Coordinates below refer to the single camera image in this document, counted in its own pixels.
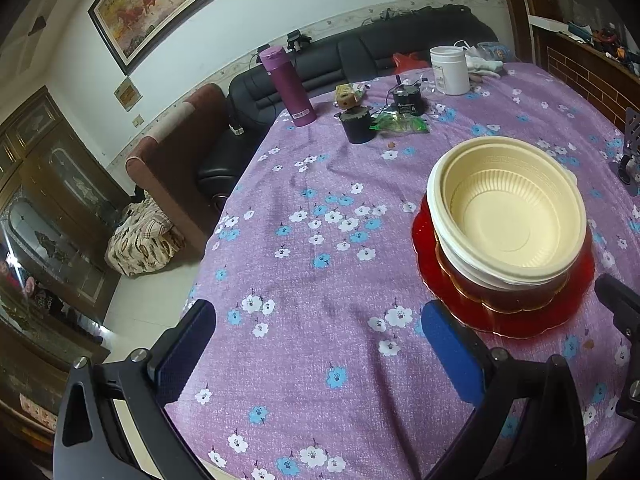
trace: floral tablecloth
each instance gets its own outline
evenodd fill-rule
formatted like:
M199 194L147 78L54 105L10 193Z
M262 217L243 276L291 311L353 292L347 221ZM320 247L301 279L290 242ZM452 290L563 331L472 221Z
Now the floral tablecloth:
M166 407L201 458L238 478L423 478L472 408L458 399L420 328L432 298L410 238L431 168L473 136L537 145L578 177L596 275L640 289L640 211L607 163L622 136L587 101L529 64L507 64L464 96L422 86L428 134L347 142L332 95L296 128L283 112L209 240L190 300L218 325L180 399ZM410 72L415 80L433 72ZM371 83L379 107L393 77ZM568 359L588 455L623 441L614 412L629 345L593 288L560 328L524 341L483 335L517 358ZM514 408L501 439L513 439Z

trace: red tray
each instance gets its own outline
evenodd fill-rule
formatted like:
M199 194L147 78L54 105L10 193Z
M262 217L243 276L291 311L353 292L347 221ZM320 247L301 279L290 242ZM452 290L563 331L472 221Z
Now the red tray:
M584 293L593 280L591 231L587 229L582 251L571 268L568 281L549 304L538 310L509 314L495 312L460 294L449 275L438 263L436 236L425 198L422 199L420 211L414 220L412 239L417 253L418 269L424 284L443 301L457 320L480 332L524 339L560 326L578 312Z

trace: white container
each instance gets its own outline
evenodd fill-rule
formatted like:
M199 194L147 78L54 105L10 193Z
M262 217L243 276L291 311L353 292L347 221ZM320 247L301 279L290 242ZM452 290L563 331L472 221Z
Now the white container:
M446 95L469 92L465 51L459 46L435 46L430 50L436 88Z
M486 288L522 290L555 280L577 258L586 232L574 179L520 140L462 142L436 163L427 185L442 251Z

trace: bowl rim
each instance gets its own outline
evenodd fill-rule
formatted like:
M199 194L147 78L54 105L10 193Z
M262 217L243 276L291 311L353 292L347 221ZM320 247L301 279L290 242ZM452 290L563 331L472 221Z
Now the bowl rim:
M484 144L511 145L515 148L526 150L542 162L546 162L546 166L551 168L560 176L560 181L564 184L565 189L569 191L570 195L574 198L573 202L577 209L577 213L580 216L580 226L578 228L576 242L571 250L567 251L560 260L552 264L539 267L519 267L513 264L507 264L493 256L479 251L454 222L450 214L449 207L445 206L442 196L443 176L446 173L447 167L453 163L458 156L462 154L462 152ZM558 163L558 161L544 151L523 140L503 136L490 136L478 137L461 142L445 153L431 170L427 193L428 202L430 201L431 193L433 193L432 200L434 200L434 204L432 205L430 203L429 206L430 208L433 207L433 210L439 220L438 224L441 224L441 227L445 231L444 234L447 238L447 242L451 245L451 242L453 241L455 244L454 250L458 256L480 272L490 272L496 278L508 283L531 285L553 279L562 272L565 272L565 270L573 264L584 243L587 227L586 210L577 186L572 181L568 172Z

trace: brown sofa armrest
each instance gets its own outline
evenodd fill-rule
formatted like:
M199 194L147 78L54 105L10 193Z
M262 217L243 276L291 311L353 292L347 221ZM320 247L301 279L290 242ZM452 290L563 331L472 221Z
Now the brown sofa armrest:
M196 187L196 171L228 128L225 97L214 84L195 91L132 150L127 173L145 189L188 242L203 252L220 213Z

